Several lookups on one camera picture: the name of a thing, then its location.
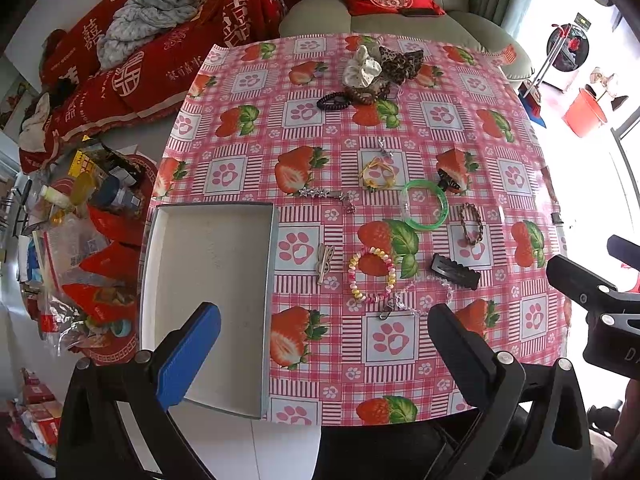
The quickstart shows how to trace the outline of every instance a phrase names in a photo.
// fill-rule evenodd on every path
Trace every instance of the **plastic bottle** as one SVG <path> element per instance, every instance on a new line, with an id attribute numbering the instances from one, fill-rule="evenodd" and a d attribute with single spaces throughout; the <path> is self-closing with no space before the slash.
<path id="1" fill-rule="evenodd" d="M 79 206 L 86 202 L 95 191 L 95 180 L 91 173 L 83 171 L 78 175 L 74 182 L 73 189 L 69 200 L 75 206 Z"/>
<path id="2" fill-rule="evenodd" d="M 53 205 L 57 205 L 61 209 L 71 209 L 73 204 L 69 197 L 64 193 L 60 193 L 57 189 L 51 186 L 42 186 L 40 189 L 40 196 L 47 202 L 51 202 Z"/>

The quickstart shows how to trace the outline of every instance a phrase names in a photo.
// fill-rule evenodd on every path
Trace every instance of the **gray cloth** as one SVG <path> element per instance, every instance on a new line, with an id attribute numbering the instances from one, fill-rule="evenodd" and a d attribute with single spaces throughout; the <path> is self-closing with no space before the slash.
<path id="1" fill-rule="evenodd" d="M 100 69 L 104 72 L 120 65 L 156 35 L 190 20 L 198 5 L 198 0 L 128 0 L 98 40 Z"/>

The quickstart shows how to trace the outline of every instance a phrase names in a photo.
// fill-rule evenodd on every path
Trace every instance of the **brown braided bracelet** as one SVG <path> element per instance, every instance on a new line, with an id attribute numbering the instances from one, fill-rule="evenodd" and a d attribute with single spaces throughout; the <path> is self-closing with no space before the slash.
<path id="1" fill-rule="evenodd" d="M 469 233 L 466 231 L 465 215 L 464 215 L 465 209 L 469 209 L 469 211 L 471 211 L 471 216 L 473 217 L 474 221 L 478 222 L 478 236 L 476 237 L 475 240 L 472 240 L 469 237 Z M 462 230 L 465 232 L 465 239 L 470 246 L 479 244 L 482 241 L 482 237 L 484 236 L 484 225 L 482 224 L 482 219 L 480 218 L 480 212 L 478 211 L 478 208 L 476 206 L 469 203 L 462 204 L 460 206 L 460 223 L 462 224 Z"/>

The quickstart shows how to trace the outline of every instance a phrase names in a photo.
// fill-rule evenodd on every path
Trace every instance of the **white floor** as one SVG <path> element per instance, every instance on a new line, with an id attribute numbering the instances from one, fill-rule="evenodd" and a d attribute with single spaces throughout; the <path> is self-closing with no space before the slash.
<path id="1" fill-rule="evenodd" d="M 544 98 L 551 97 L 553 104 L 543 104 L 547 129 L 534 127 L 562 208 L 568 257 L 609 280 L 618 290 L 631 290 L 638 272 L 623 269 L 607 253 L 607 239 L 613 234 L 640 242 L 640 208 L 634 196 L 625 195 L 630 177 L 620 150 L 606 126 L 582 139 L 569 129 L 559 110 L 566 111 L 572 94 L 558 97 L 547 86 L 542 87 L 542 92 Z M 584 361 L 585 316 L 586 311 L 574 303 L 568 357 L 575 365 L 585 406 L 607 406 L 624 399 L 628 380 Z"/>

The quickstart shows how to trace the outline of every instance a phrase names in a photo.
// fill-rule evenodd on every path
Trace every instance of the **beaded bracelet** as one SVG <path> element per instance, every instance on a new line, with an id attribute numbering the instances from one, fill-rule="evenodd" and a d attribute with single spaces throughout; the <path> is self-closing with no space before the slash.
<path id="1" fill-rule="evenodd" d="M 356 267 L 358 266 L 358 261 L 361 259 L 361 257 L 363 257 L 367 253 L 375 254 L 386 265 L 387 275 L 384 294 L 366 295 L 358 289 L 358 285 L 356 284 Z M 355 253 L 349 261 L 349 270 L 347 271 L 347 273 L 349 275 L 349 287 L 351 289 L 351 293 L 358 302 L 362 302 L 365 300 L 367 301 L 367 303 L 382 301 L 385 298 L 388 298 L 389 295 L 391 295 L 391 291 L 396 286 L 396 266 L 394 265 L 394 261 L 391 259 L 391 256 L 385 253 L 385 251 L 376 247 L 365 248 L 363 251 Z"/>

